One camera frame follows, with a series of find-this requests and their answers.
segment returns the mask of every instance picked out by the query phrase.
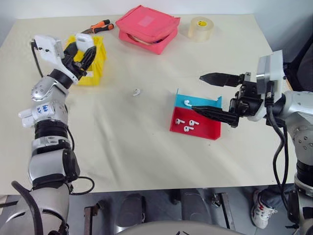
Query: pink bag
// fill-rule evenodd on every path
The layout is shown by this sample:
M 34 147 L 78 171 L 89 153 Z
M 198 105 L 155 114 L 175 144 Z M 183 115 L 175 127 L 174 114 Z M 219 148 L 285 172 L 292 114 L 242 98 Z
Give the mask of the pink bag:
M 161 54 L 177 35 L 179 21 L 180 18 L 140 5 L 116 21 L 116 25 L 121 40 Z

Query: person's foot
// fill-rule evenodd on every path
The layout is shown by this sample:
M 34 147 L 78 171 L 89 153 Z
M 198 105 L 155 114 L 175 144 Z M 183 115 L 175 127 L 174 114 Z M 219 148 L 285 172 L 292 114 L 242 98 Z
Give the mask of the person's foot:
M 256 190 L 253 193 L 254 206 L 251 209 L 251 219 L 254 225 L 260 229 L 266 228 L 268 219 L 272 214 L 277 213 L 274 208 L 269 208 L 261 202 L 260 191 Z

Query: clear tape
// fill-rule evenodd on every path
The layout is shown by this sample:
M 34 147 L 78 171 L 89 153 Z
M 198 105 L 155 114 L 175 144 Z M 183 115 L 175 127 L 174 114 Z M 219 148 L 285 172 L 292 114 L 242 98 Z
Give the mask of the clear tape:
M 191 20 L 188 37 L 195 42 L 205 42 L 210 38 L 214 24 L 205 17 L 195 17 Z

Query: table surface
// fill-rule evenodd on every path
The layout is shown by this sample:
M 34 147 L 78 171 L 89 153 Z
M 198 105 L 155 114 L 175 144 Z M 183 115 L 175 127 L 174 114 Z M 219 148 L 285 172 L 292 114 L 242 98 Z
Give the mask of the table surface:
M 92 16 L 17 20 L 0 47 L 0 194 L 17 193 L 27 177 L 34 130 L 22 127 L 18 112 L 30 108 L 31 88 L 40 77 L 29 42 L 35 34 L 53 35 L 63 45 L 69 35 L 103 19 Z M 66 104 L 75 154 L 82 176 L 95 180 L 97 191 L 234 187 L 274 184 L 272 158 L 279 138 L 265 120 L 222 124 L 216 141 L 169 131 L 175 94 L 208 99 L 223 96 L 223 109 L 239 88 L 210 86 L 199 80 L 209 72 L 255 77 L 260 56 L 272 53 L 253 15 L 208 15 L 215 28 L 209 41 L 194 43 L 187 30 L 194 15 L 181 16 L 179 33 L 161 55 L 118 39 L 118 28 L 104 36 L 107 60 L 97 87 L 72 86 Z M 45 74 L 51 66 L 40 60 Z M 142 93 L 132 96 L 133 90 Z M 296 157 L 290 142 L 293 181 Z M 278 161 L 283 175 L 283 157 Z M 74 182 L 76 191 L 89 184 Z

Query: yellow container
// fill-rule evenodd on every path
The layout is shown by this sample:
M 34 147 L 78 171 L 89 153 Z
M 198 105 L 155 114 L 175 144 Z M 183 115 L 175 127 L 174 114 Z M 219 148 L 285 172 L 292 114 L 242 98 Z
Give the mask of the yellow container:
M 93 63 L 87 69 L 87 75 L 82 77 L 78 85 L 82 86 L 97 86 L 100 84 L 100 79 L 102 77 L 103 72 L 103 64 L 106 60 L 106 50 L 103 45 L 103 37 L 100 36 L 93 36 L 94 45 L 97 47 L 96 56 L 93 60 Z M 75 42 L 75 36 L 71 35 L 68 38 L 66 47 L 70 44 Z M 78 51 L 74 57 L 74 61 L 81 61 L 84 56 L 82 51 Z

